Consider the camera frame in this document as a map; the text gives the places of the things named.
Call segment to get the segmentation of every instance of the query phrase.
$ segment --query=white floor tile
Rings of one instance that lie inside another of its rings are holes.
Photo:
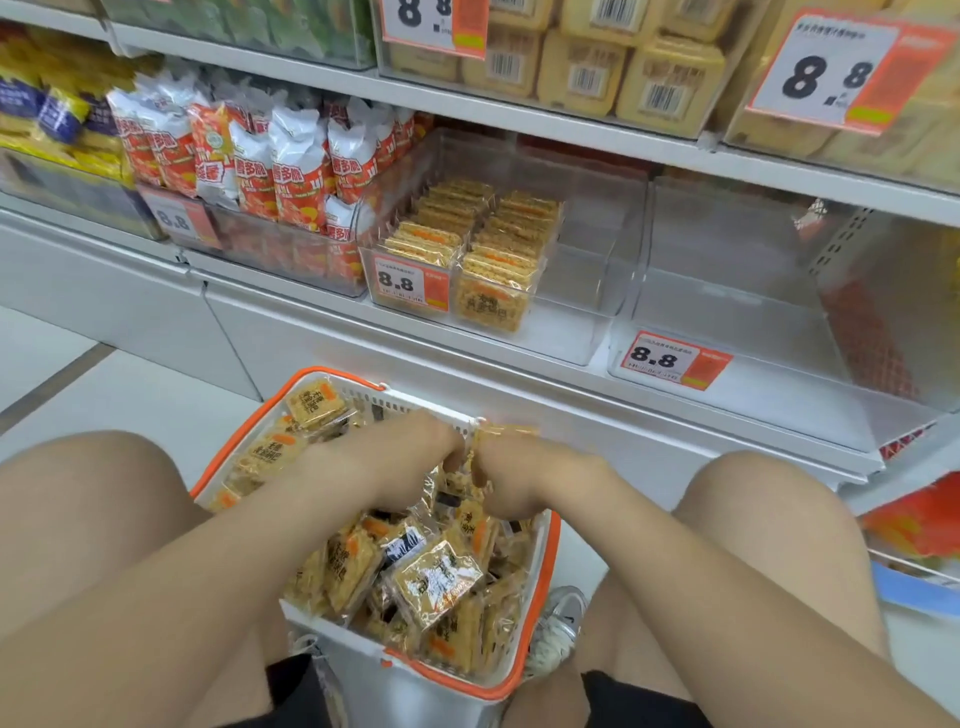
[[[79,333],[0,307],[0,410],[94,344]]]
[[[217,450],[259,406],[126,352],[114,352],[0,437],[0,460],[37,443],[122,429],[164,448],[192,487]]]

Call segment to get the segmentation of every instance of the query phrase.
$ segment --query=price tag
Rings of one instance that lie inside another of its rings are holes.
[[[375,255],[373,265],[376,268],[376,290],[381,296],[441,311],[450,309],[449,273],[389,255]]]
[[[196,240],[212,248],[222,247],[203,203],[144,185],[139,185],[137,189],[168,235]]]
[[[380,0],[383,39],[454,56],[487,55],[489,0]]]
[[[728,353],[641,331],[620,367],[704,391],[732,360]]]
[[[957,36],[897,19],[800,12],[747,109],[880,135]]]

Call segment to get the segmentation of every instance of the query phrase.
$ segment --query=hand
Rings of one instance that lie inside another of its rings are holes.
[[[338,464],[344,486],[364,491],[363,507],[399,512],[423,494],[425,474],[441,463],[445,470],[459,468],[464,448],[457,430],[420,409],[353,430],[316,451],[320,467],[325,459]]]
[[[473,482],[492,488],[484,510],[504,521],[532,518],[553,508],[555,487],[586,481],[594,456],[534,435],[485,437],[473,455]]]

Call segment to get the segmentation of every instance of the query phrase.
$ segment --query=floor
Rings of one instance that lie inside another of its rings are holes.
[[[258,402],[125,352],[99,355],[96,342],[0,308],[0,461],[36,443],[93,429],[124,429],[170,453],[189,487],[213,454]],[[28,393],[83,357],[81,372],[51,400],[36,406]],[[605,567],[576,533],[564,527],[554,585],[574,584],[588,595]],[[897,667],[960,716],[960,621],[947,622],[885,608]]]

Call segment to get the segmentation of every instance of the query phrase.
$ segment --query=thigh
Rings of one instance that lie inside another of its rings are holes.
[[[0,464],[0,640],[206,518],[166,453],[137,435],[74,435]],[[237,645],[189,725],[270,710],[263,654],[285,654],[278,619],[277,608]]]
[[[697,473],[675,515],[864,646],[889,657],[856,520],[835,493],[801,469],[751,452],[724,455]],[[613,574],[604,578],[590,602],[569,662],[564,669],[572,674],[599,670],[618,682],[690,699]],[[559,682],[555,691],[540,690],[570,702],[561,691]],[[549,695],[544,704],[550,703]],[[586,714],[576,716],[579,722],[573,720],[562,725],[579,728]]]

